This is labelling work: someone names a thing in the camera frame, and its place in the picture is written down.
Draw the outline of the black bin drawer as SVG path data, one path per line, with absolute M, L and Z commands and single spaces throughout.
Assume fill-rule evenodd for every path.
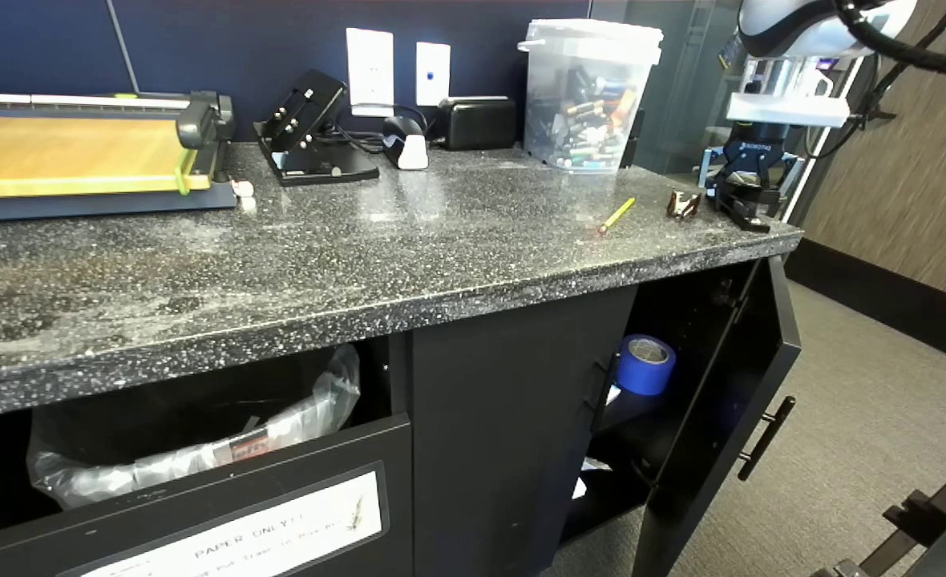
M 58 577 L 376 462 L 385 471 L 391 528 L 289 577 L 414 577 L 412 439 L 406 415 L 0 530 L 0 577 Z

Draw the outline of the tall white wall plate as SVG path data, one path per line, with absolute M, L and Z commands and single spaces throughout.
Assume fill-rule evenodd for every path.
M 394 36 L 385 30 L 346 30 L 350 111 L 359 117 L 394 114 Z

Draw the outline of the black stapler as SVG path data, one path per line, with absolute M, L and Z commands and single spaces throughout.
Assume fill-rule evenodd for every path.
M 758 209 L 753 204 L 741 200 L 741 198 L 730 195 L 718 195 L 714 197 L 714 207 L 719 212 L 730 218 L 734 224 L 745 232 L 769 233 L 770 225 L 763 222 L 758 216 Z

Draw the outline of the yellow pencil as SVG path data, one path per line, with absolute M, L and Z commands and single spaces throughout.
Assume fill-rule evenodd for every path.
M 630 198 L 628 198 L 627 200 L 625 200 L 625 201 L 623 202 L 623 204 L 621 204 L 620 207 L 617 208 L 616 211 L 613 212 L 612 215 L 609 216 L 608 219 L 606 219 L 606 220 L 604 221 L 604 223 L 602 223 L 601 226 L 599 226 L 599 227 L 597 228 L 597 233 L 598 233 L 599 235 L 608 234 L 608 231 L 612 229 L 612 226 L 615 225 L 615 223 L 616 223 L 620 218 L 622 218 L 622 216 L 623 216 L 627 211 L 629 211 L 629 209 L 630 209 L 631 207 L 633 207 L 633 205 L 635 204 L 635 202 L 637 202 L 637 198 L 635 198 L 635 197 L 630 197 Z

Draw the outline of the clear plastic tub of batteries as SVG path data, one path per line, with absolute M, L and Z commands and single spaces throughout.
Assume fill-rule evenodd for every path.
M 650 71 L 615 63 L 528 54 L 522 146 L 548 167 L 612 174 L 620 166 Z

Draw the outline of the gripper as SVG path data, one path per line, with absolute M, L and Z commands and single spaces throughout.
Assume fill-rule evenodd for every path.
M 766 216 L 777 216 L 783 204 L 781 187 L 788 163 L 780 162 L 788 124 L 774 122 L 733 122 L 730 136 L 722 147 L 726 163 L 707 171 L 707 200 L 711 207 L 743 202 L 736 171 L 755 171 L 759 187 L 756 204 Z

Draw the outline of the blue tape roll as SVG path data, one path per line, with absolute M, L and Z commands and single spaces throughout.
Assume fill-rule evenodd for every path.
M 677 355 L 656 337 L 631 333 L 620 347 L 615 383 L 639 397 L 660 397 L 671 379 Z

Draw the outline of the white paper label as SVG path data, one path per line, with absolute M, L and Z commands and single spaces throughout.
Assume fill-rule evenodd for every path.
M 390 528 L 384 465 L 376 462 L 58 577 L 289 577 Z

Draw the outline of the clear plastic bin liner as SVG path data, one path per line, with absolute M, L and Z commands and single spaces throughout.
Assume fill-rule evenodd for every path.
M 33 410 L 27 475 L 63 509 L 95 504 L 336 434 L 360 397 L 358 351 L 342 345 L 312 382 L 291 364 L 250 391 L 211 376 L 64 401 Z

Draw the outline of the small white wall plate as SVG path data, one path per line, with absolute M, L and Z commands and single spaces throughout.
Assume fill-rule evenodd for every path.
M 418 42 L 415 55 L 415 102 L 437 107 L 450 98 L 451 45 Z

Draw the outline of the black box device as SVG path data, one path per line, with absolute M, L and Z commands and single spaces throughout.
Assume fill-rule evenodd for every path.
M 435 126 L 445 150 L 494 150 L 514 145 L 516 120 L 508 96 L 450 96 L 438 103 Z

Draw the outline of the closed black cabinet door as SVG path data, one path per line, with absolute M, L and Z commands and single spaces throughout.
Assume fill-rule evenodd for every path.
M 592 362 L 635 286 L 412 333 L 415 577 L 536 577 L 560 545 L 589 445 Z

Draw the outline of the wooden paper trimmer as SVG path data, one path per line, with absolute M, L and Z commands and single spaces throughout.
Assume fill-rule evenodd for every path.
M 0 94 L 0 220 L 234 208 L 232 100 Z

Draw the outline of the clear tub lid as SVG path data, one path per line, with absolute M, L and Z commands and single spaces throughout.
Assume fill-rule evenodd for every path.
M 593 61 L 648 63 L 661 57 L 662 30 L 589 18 L 535 19 L 517 49 Z

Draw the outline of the open black cabinet door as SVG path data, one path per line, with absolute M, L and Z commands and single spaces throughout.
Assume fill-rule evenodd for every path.
M 783 258 L 759 260 L 643 508 L 632 577 L 668 577 L 800 351 Z

